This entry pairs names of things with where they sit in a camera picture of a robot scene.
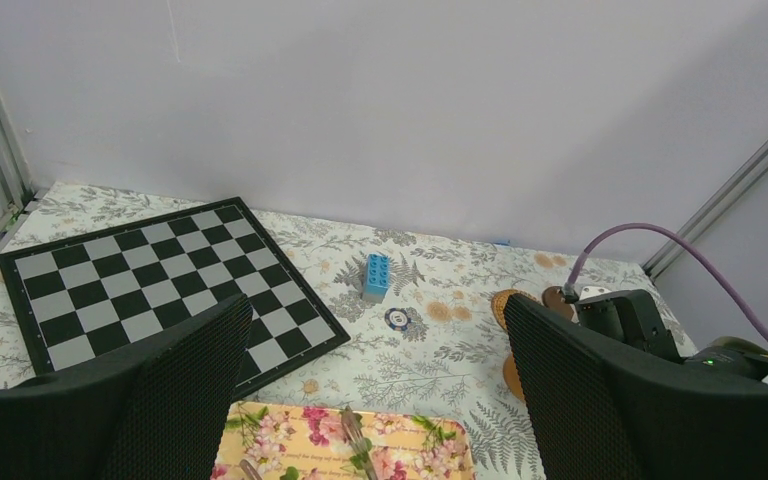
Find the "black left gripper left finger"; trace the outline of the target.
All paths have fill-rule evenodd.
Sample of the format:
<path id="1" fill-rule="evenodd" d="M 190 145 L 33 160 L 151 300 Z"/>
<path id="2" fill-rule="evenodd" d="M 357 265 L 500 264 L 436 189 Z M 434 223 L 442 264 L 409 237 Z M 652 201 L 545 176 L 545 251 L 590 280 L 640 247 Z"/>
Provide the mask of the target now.
<path id="1" fill-rule="evenodd" d="M 252 320 L 238 294 L 0 389 L 0 479 L 209 478 Z"/>

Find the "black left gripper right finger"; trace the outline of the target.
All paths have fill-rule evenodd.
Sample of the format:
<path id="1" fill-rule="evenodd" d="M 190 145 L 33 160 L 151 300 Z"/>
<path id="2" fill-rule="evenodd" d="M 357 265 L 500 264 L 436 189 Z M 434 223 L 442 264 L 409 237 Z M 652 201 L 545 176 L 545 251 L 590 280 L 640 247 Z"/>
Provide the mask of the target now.
<path id="1" fill-rule="evenodd" d="M 768 479 L 768 384 L 669 361 L 515 294 L 512 356 L 550 479 Z"/>

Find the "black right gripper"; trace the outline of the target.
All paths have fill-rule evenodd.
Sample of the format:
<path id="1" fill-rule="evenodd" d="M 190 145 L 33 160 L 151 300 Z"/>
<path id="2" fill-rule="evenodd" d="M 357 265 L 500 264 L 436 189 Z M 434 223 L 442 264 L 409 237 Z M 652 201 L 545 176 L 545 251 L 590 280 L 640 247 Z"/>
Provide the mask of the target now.
<path id="1" fill-rule="evenodd" d="M 674 337 L 648 291 L 622 290 L 579 300 L 580 325 L 672 363 L 681 363 Z"/>

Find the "dark brown coaster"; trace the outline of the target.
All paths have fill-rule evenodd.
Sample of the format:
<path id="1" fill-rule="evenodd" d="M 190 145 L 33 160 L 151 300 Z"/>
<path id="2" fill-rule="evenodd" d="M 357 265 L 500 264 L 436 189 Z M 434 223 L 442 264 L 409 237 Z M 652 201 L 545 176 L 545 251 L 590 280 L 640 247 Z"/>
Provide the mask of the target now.
<path id="1" fill-rule="evenodd" d="M 541 294 L 542 304 L 549 310 L 561 315 L 573 323 L 577 322 L 576 311 L 573 305 L 564 300 L 561 286 L 550 286 Z"/>

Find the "plain orange coaster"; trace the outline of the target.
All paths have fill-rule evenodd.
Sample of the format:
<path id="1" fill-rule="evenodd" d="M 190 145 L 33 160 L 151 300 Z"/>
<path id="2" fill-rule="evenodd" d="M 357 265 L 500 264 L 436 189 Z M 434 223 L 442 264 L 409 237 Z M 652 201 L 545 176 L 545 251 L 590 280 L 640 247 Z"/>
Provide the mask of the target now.
<path id="1" fill-rule="evenodd" d="M 504 360 L 502 373 L 504 382 L 512 395 L 521 402 L 525 402 L 521 381 L 512 354 L 509 354 Z"/>

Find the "floral serving tray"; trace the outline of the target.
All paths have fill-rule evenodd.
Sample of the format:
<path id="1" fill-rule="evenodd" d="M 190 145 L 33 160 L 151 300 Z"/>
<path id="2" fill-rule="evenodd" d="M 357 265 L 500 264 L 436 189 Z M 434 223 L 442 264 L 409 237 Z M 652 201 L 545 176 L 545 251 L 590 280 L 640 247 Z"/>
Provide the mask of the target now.
<path id="1" fill-rule="evenodd" d="M 362 411 L 356 418 L 380 479 L 476 476 L 468 436 L 454 420 Z M 263 479 L 365 476 L 340 410 L 258 402 L 231 406 L 211 476 L 244 479 L 246 467 Z"/>

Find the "woven tan coaster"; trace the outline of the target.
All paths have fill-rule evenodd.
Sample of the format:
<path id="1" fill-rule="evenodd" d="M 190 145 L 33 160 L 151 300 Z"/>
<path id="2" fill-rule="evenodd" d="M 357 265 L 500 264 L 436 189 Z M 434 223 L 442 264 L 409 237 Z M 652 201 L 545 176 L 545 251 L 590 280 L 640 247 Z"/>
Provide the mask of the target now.
<path id="1" fill-rule="evenodd" d="M 530 300 L 538 302 L 538 299 L 533 295 L 531 295 L 530 293 L 522 290 L 518 290 L 518 289 L 505 289 L 505 290 L 496 292 L 491 298 L 491 310 L 496 322 L 504 331 L 507 331 L 506 320 L 504 317 L 504 309 L 505 309 L 505 306 L 507 305 L 508 299 L 512 295 L 516 295 L 516 294 L 521 294 L 529 298 Z"/>

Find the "black white checkerboard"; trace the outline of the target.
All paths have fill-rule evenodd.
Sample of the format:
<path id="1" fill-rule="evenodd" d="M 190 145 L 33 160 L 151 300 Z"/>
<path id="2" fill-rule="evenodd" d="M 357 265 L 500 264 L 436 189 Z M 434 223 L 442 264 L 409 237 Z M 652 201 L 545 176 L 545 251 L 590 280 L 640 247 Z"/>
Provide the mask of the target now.
<path id="1" fill-rule="evenodd" d="M 63 370 L 246 295 L 245 397 L 349 334 L 238 198 L 0 254 L 37 374 Z"/>

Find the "blue toy brick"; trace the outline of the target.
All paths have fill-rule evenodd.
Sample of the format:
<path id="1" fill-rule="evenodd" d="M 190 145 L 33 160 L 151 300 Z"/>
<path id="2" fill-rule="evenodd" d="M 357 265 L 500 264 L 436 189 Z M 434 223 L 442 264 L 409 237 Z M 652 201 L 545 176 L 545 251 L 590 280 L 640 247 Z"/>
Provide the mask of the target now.
<path id="1" fill-rule="evenodd" d="M 361 298 L 372 303 L 381 303 L 390 285 L 390 260 L 387 256 L 373 253 L 367 257 L 366 272 Z"/>

